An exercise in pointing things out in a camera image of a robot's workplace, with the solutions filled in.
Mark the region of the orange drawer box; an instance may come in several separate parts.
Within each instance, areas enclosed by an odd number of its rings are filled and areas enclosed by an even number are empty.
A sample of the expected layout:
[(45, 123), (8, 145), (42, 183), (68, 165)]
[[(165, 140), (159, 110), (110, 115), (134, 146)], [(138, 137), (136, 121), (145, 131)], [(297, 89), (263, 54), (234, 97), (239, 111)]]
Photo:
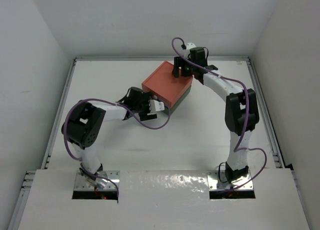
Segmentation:
[(173, 68), (173, 64), (164, 61), (141, 84), (144, 92), (152, 92), (171, 110), (178, 105), (178, 101), (187, 93), (193, 81), (191, 76), (175, 78), (172, 74)]

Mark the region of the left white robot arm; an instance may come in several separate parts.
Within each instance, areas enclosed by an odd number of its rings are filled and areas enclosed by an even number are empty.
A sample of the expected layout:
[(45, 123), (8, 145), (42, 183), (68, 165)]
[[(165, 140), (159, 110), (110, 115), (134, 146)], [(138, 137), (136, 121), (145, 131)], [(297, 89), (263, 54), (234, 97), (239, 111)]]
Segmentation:
[(128, 120), (138, 115), (139, 121), (157, 118), (157, 112), (165, 109), (165, 104), (151, 92), (131, 87), (119, 101), (103, 101), (93, 104), (94, 100), (81, 100), (67, 114), (61, 133), (68, 154), (80, 162), (83, 174), (93, 181), (103, 170), (98, 159), (95, 141), (103, 123), (113, 120)]

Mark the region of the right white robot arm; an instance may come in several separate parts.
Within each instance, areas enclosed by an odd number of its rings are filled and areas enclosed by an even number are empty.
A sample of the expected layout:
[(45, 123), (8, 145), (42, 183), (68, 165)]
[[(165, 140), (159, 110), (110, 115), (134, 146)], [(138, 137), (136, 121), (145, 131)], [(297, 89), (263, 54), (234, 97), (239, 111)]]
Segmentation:
[(222, 76), (216, 66), (209, 65), (205, 48), (188, 43), (183, 44), (182, 49), (183, 54), (174, 58), (173, 76), (192, 76), (225, 103), (224, 121), (230, 131), (230, 151), (224, 175), (231, 183), (249, 172), (249, 141), (260, 120), (256, 93), (242, 82)]

